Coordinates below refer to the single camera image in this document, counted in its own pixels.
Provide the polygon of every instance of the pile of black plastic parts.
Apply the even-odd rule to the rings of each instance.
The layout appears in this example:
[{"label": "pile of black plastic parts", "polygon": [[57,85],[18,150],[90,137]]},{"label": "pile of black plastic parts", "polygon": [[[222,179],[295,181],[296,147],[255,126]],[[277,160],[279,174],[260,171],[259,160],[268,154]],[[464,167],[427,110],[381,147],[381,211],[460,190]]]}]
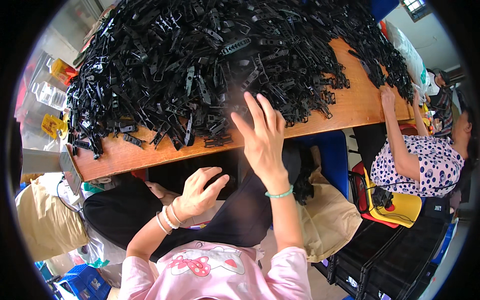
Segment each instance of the pile of black plastic parts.
[{"label": "pile of black plastic parts", "polygon": [[266,96],[287,126],[307,122],[313,109],[329,119],[335,94],[327,86],[350,88],[328,45],[339,36],[377,87],[387,81],[411,98],[403,58],[356,2],[124,0],[67,93],[73,154],[81,147],[99,158],[109,133],[142,147],[131,135],[138,126],[156,132],[155,146],[166,135],[177,150],[195,137],[205,147],[231,143],[230,113],[248,113],[243,91]]}]

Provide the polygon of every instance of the pink t-shirt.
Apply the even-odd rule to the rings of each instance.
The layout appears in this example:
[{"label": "pink t-shirt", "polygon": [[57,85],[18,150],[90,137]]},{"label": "pink t-shirt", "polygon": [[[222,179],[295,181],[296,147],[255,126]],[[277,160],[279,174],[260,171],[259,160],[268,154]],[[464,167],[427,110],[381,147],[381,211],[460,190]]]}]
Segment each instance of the pink t-shirt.
[{"label": "pink t-shirt", "polygon": [[148,263],[130,256],[123,262],[119,299],[312,299],[304,249],[275,254],[266,277],[255,261],[253,248],[193,241],[160,258],[154,280]]}]

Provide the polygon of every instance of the wrist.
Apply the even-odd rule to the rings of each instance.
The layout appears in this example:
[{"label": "wrist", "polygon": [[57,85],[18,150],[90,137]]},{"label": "wrist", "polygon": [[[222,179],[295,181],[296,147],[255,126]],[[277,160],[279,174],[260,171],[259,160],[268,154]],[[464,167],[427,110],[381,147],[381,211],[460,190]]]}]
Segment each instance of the wrist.
[{"label": "wrist", "polygon": [[169,209],[169,211],[172,214],[171,211],[173,209],[173,211],[175,212],[175,216],[177,216],[180,222],[183,222],[186,219],[191,218],[192,216],[184,212],[184,209],[182,209],[181,201],[182,201],[181,196],[178,196],[177,198],[173,199],[173,202],[170,204],[170,206],[172,207]]},{"label": "wrist", "polygon": [[283,175],[274,175],[269,177],[267,180],[262,180],[267,191],[271,195],[280,195],[285,192],[288,192],[290,189],[290,182],[288,181],[288,172],[285,170]]},{"label": "wrist", "polygon": [[396,119],[394,108],[384,108],[384,115],[385,115],[385,118],[394,117]]}]

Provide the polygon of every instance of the green bracelet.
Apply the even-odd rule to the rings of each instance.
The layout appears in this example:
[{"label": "green bracelet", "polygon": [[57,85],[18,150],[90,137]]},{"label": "green bracelet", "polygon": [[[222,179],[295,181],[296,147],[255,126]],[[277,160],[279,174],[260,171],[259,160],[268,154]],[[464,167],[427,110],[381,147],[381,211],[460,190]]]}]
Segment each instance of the green bracelet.
[{"label": "green bracelet", "polygon": [[280,195],[270,195],[269,192],[266,192],[265,196],[267,196],[269,198],[283,198],[283,197],[286,197],[286,196],[290,195],[292,192],[293,192],[293,185],[291,184],[288,192],[285,192],[285,193],[280,194]]}]

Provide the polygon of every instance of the white beaded bracelet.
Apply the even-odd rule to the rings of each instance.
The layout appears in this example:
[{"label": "white beaded bracelet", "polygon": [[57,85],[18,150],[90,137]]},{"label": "white beaded bracelet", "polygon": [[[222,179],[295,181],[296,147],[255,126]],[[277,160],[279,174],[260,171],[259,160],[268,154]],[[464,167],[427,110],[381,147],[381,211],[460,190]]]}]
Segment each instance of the white beaded bracelet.
[{"label": "white beaded bracelet", "polygon": [[169,235],[169,234],[172,234],[172,231],[173,231],[173,230],[169,232],[169,231],[167,231],[167,230],[163,227],[162,223],[160,222],[160,218],[158,217],[158,214],[160,214],[160,212],[157,212],[157,213],[156,213],[156,222],[158,223],[158,225],[160,226],[160,228],[162,228],[162,230],[163,230],[166,234],[168,234],[168,235]]},{"label": "white beaded bracelet", "polygon": [[179,227],[173,225],[173,223],[170,222],[170,220],[168,219],[168,216],[167,216],[167,207],[168,207],[168,206],[165,206],[165,205],[163,206],[163,208],[162,208],[162,216],[163,216],[163,218],[165,219],[165,221],[167,222],[168,226],[172,227],[173,229],[178,229]]}]

